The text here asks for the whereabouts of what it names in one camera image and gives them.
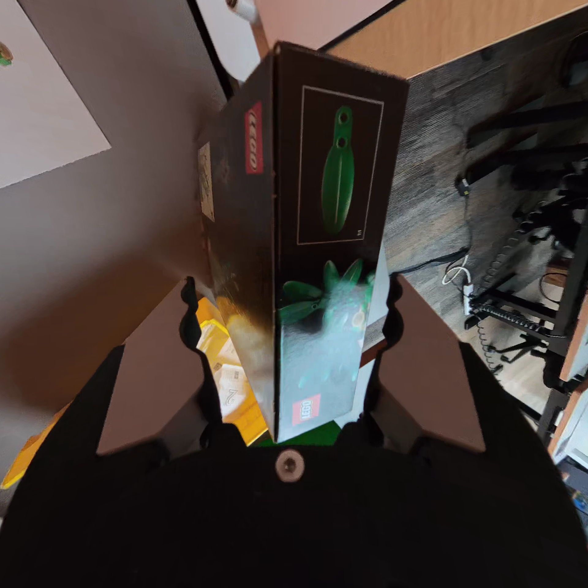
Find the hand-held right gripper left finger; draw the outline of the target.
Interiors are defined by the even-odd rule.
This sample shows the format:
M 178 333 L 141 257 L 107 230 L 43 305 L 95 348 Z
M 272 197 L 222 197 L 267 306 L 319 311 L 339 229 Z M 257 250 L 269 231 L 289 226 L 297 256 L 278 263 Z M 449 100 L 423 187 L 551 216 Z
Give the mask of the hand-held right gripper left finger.
M 188 276 L 127 338 L 97 447 L 107 456 L 160 442 L 170 456 L 205 447 L 222 424 L 201 338 L 195 280 Z

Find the wooden table top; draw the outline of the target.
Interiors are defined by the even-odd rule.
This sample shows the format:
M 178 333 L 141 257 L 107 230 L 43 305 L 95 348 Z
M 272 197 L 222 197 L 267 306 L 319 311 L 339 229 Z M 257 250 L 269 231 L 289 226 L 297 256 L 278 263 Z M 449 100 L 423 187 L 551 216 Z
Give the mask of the wooden table top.
M 326 51 L 409 79 L 587 6 L 587 1 L 404 1 Z

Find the yellow plastic bin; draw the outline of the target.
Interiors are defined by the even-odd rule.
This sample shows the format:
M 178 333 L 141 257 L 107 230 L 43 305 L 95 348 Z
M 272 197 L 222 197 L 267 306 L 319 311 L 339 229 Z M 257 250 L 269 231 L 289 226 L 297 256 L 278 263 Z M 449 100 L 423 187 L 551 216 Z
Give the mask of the yellow plastic bin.
M 224 324 L 221 313 L 207 298 L 201 298 L 198 302 L 198 305 L 199 306 L 196 311 L 196 317 L 199 322 L 199 326 L 205 320 L 214 319 L 228 331 Z M 69 405 L 65 405 L 58 413 L 56 413 L 45 429 L 42 430 L 38 435 L 32 436 L 27 440 L 26 444 L 22 447 L 15 460 L 11 464 L 11 467 L 7 470 L 7 473 L 4 476 L 4 480 L 1 483 L 1 490 L 9 489 L 23 478 L 26 469 L 32 462 L 32 459 L 40 448 L 40 445 L 46 439 L 49 432 L 52 430 L 61 416 L 65 413 L 67 408 L 69 408 Z M 254 396 L 252 388 L 247 401 L 238 409 L 236 413 L 231 415 L 227 420 L 223 420 L 223 422 L 234 424 L 238 428 L 239 433 L 247 446 L 251 446 L 268 432 L 268 427 L 258 402 Z

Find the black metal stand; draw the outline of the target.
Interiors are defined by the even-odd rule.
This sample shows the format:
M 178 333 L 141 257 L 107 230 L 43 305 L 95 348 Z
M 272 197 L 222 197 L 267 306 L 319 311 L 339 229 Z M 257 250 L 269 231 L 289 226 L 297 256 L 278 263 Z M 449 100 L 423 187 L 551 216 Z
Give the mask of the black metal stand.
M 556 309 L 502 290 L 510 276 L 497 279 L 510 251 L 524 238 L 538 241 L 533 232 L 539 229 L 548 229 L 548 236 L 572 253 Z M 554 202 L 540 203 L 520 216 L 517 228 L 486 271 L 470 308 L 466 328 L 492 317 L 517 328 L 536 340 L 535 346 L 545 349 L 535 355 L 545 362 L 547 387 L 569 394 L 585 381 L 587 359 L 580 357 L 587 353 L 587 194 L 564 190 Z

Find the black brick set box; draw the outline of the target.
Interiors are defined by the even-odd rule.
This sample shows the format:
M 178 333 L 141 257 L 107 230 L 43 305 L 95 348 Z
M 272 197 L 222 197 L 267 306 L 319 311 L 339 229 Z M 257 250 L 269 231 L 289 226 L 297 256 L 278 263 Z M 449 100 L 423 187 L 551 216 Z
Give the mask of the black brick set box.
M 199 139 L 211 289 L 276 443 L 352 408 L 408 90 L 278 42 Z

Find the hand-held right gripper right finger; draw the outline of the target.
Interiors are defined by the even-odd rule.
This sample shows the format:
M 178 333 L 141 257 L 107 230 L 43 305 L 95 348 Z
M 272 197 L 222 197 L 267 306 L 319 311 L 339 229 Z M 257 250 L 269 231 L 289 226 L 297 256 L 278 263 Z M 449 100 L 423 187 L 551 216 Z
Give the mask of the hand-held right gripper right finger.
M 411 453 L 424 439 L 486 450 L 460 340 L 400 274 L 390 277 L 386 345 L 364 400 L 383 446 Z

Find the clear numbered parts bag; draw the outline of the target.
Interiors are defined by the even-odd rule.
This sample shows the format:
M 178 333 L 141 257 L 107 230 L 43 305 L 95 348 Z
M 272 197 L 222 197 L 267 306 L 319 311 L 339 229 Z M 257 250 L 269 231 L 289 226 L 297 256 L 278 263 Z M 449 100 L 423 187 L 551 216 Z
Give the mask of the clear numbered parts bag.
M 209 362 L 221 414 L 227 420 L 247 401 L 251 387 L 228 331 L 214 319 L 203 321 L 200 327 L 198 349 Z

